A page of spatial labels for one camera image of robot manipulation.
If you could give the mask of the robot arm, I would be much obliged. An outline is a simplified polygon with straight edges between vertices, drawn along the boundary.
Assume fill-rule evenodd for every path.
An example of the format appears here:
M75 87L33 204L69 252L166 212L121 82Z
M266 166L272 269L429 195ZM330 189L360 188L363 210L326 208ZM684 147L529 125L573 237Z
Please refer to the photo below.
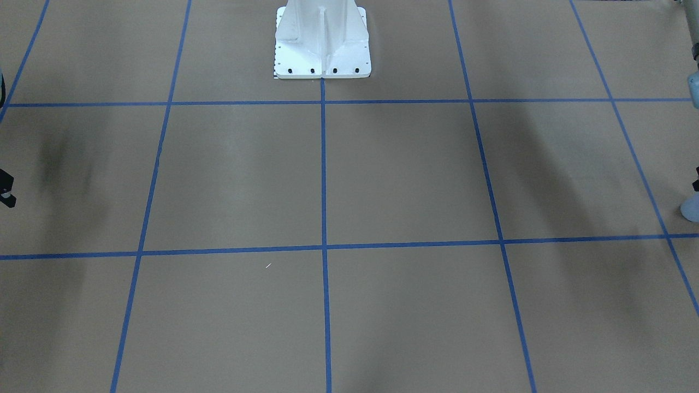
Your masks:
M5 106L7 101L7 87L5 86L5 79L2 74L2 97L1 97L1 109ZM1 169L1 202L7 208L14 208L16 206L16 197L12 194L12 187L14 184L14 177L8 172Z

